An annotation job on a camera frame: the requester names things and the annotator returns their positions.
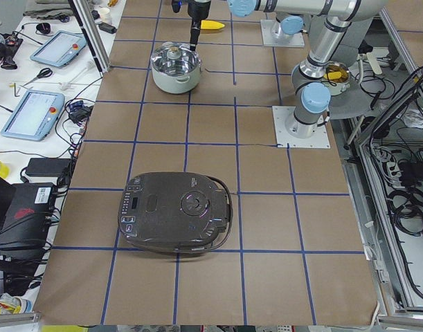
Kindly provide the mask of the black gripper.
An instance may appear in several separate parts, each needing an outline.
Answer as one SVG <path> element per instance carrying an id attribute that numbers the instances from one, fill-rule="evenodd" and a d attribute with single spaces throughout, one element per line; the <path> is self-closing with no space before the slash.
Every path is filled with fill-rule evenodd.
<path id="1" fill-rule="evenodd" d="M 192 18 L 190 27 L 190 50 L 196 50 L 200 36 L 200 20 L 207 19 L 210 11 L 211 0 L 190 0 L 188 2 L 188 15 Z"/>

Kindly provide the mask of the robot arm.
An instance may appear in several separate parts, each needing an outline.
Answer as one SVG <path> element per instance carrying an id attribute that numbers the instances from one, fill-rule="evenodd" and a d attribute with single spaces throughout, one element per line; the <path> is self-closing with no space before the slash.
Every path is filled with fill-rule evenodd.
<path id="1" fill-rule="evenodd" d="M 285 12 L 296 15 L 324 16 L 325 21 L 316 43 L 305 60 L 293 70 L 292 84 L 297 105 L 285 120 L 285 129 L 296 138 L 313 136 L 318 120 L 331 100 L 329 89 L 321 82 L 325 69 L 352 22 L 373 18 L 386 1 L 228 1 L 237 17 L 255 11 Z"/>

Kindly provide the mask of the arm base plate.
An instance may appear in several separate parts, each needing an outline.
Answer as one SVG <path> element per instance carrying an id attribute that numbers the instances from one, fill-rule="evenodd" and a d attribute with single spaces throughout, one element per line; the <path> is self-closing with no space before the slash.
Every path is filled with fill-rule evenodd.
<path id="1" fill-rule="evenodd" d="M 295 107 L 273 106 L 276 145 L 280 148 L 329 149 L 325 119 L 316 124 L 302 124 L 294 117 Z"/>
<path id="2" fill-rule="evenodd" d="M 301 30 L 303 19 L 299 16 L 286 17 L 282 21 L 262 19 L 260 21 L 264 46 L 303 48 L 305 42 Z"/>

